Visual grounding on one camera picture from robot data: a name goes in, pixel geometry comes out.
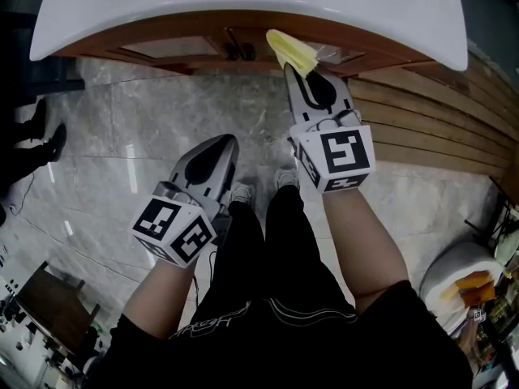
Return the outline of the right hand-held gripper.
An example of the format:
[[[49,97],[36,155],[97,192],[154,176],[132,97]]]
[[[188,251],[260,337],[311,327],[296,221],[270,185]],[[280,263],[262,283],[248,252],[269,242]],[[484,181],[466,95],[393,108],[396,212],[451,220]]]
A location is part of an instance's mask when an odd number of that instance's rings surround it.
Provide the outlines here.
[[[375,171],[374,145],[360,113],[347,111],[354,102],[346,81],[326,70],[311,71],[304,79],[290,64],[285,64],[284,76],[296,123],[290,139],[316,190],[361,186]]]

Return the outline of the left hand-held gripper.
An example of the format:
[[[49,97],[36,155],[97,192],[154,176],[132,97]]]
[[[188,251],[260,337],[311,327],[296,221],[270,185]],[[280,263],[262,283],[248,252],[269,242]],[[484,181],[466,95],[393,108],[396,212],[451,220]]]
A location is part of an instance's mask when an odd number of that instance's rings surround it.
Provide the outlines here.
[[[174,166],[171,182],[159,182],[141,203],[131,235],[159,259],[177,267],[192,265],[207,245],[226,238],[231,216],[220,201],[230,188],[237,160],[234,135],[219,135],[193,147]]]

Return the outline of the wooden cabinet door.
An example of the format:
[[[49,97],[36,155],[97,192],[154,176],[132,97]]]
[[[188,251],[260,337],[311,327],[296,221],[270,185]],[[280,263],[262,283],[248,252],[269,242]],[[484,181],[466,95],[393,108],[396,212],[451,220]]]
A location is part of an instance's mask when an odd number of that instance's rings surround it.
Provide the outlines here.
[[[227,28],[125,44],[106,52],[127,62],[142,62],[146,66],[181,74],[242,60],[242,51]]]
[[[262,28],[233,28],[229,31],[240,48],[243,62],[254,70],[279,71],[277,56],[267,42],[267,31]],[[399,55],[402,46],[386,38],[354,29],[345,39],[308,33],[290,33],[317,51],[320,64],[342,76],[357,75],[387,66],[408,62]]]

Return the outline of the yellow cloth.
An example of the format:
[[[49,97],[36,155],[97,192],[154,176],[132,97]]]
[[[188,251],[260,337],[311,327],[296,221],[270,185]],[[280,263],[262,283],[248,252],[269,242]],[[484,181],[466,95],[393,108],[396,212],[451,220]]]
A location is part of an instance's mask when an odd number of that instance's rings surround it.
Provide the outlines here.
[[[276,29],[269,29],[266,32],[266,40],[282,70],[286,65],[290,65],[305,79],[318,64],[317,50],[295,37]]]

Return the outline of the person's left forearm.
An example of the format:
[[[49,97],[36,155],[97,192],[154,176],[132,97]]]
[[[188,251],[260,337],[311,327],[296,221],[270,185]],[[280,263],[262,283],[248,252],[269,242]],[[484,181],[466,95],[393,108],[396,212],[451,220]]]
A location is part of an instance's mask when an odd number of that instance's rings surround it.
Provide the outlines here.
[[[196,263],[181,268],[158,259],[127,301],[123,315],[151,336],[170,338],[178,330]]]

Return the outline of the person's right forearm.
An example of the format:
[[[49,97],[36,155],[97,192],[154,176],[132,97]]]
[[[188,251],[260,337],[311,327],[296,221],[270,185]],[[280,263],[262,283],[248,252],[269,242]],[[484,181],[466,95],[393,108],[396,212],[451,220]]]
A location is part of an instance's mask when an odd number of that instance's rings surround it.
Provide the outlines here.
[[[397,244],[357,189],[323,195],[343,279],[360,314],[387,289],[408,280]]]

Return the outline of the wooden vanity cabinet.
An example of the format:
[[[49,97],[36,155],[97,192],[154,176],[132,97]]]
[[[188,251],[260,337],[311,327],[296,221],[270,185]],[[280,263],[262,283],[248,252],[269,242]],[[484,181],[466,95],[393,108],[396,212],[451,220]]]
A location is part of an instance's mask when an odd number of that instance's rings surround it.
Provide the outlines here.
[[[250,10],[196,11],[142,19],[94,33],[56,54],[129,62],[182,75],[203,69],[272,71],[280,66],[266,41],[269,29],[348,52],[345,61],[327,66],[339,76],[434,62],[395,40],[361,28],[307,15]],[[191,37],[206,41],[214,52],[154,58],[128,48],[133,44]]]

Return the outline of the person's left white shoe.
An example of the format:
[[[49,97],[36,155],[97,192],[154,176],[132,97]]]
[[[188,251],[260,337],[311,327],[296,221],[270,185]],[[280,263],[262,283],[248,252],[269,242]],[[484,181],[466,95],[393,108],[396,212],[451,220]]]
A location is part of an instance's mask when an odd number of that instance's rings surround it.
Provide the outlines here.
[[[251,205],[255,197],[255,187],[243,182],[236,182],[230,191],[230,203],[238,202]]]

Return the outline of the person's white shoe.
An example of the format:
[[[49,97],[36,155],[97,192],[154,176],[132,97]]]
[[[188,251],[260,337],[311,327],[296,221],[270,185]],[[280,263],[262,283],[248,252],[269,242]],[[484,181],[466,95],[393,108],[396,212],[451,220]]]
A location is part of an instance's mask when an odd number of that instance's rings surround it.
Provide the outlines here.
[[[279,190],[284,186],[299,188],[298,171],[294,168],[280,168],[274,174],[274,184]]]
[[[243,182],[236,182],[230,191],[230,203],[238,202],[251,205],[255,197],[255,187]]]

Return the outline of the person's right white shoe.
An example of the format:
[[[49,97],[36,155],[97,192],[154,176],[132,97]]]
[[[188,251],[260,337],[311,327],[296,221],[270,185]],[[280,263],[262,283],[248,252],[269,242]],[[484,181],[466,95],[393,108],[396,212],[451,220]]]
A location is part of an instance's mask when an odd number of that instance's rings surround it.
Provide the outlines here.
[[[279,190],[284,186],[299,188],[298,171],[294,168],[280,168],[274,174],[274,184]]]

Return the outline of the wooden slatted panel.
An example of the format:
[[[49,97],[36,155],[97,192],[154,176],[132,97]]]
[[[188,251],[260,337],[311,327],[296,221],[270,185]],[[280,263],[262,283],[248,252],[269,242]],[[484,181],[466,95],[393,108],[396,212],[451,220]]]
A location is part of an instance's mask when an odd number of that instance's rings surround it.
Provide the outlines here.
[[[519,83],[475,44],[465,71],[428,61],[347,83],[378,160],[491,176],[519,195]]]

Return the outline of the person's black trousers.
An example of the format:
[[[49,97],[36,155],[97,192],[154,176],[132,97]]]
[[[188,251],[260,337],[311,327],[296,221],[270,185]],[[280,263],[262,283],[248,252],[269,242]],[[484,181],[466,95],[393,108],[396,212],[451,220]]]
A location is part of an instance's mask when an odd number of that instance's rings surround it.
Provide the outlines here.
[[[296,186],[280,188],[259,222],[232,199],[229,232],[217,250],[212,283],[192,326],[212,329],[310,328],[358,317],[320,251]]]

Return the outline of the dark wooden chair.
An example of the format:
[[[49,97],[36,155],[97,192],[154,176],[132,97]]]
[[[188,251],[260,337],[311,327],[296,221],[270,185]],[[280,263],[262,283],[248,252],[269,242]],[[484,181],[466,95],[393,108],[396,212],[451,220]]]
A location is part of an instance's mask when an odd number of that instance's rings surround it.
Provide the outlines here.
[[[79,299],[85,282],[68,284],[46,271],[43,262],[15,299],[36,326],[66,351],[76,355],[101,306],[87,310]]]

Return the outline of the black metal rack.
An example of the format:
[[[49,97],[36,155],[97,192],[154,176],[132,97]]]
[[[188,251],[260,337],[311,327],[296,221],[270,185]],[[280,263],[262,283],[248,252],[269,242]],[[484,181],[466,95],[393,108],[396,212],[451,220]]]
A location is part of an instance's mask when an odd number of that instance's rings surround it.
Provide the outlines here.
[[[473,231],[474,240],[489,250],[495,250],[499,239],[506,233],[512,232],[512,227],[519,228],[519,216],[514,216],[517,203],[505,192],[505,189],[492,176],[488,177],[492,185],[497,189],[495,205],[491,211],[490,218],[483,227],[464,220],[464,223]]]

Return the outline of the orange cushion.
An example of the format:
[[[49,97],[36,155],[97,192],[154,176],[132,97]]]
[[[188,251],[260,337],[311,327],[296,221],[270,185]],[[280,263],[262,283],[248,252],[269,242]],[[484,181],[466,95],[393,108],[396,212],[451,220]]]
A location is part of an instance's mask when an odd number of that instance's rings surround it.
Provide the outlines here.
[[[455,282],[466,307],[495,300],[494,280],[488,271],[474,271]]]

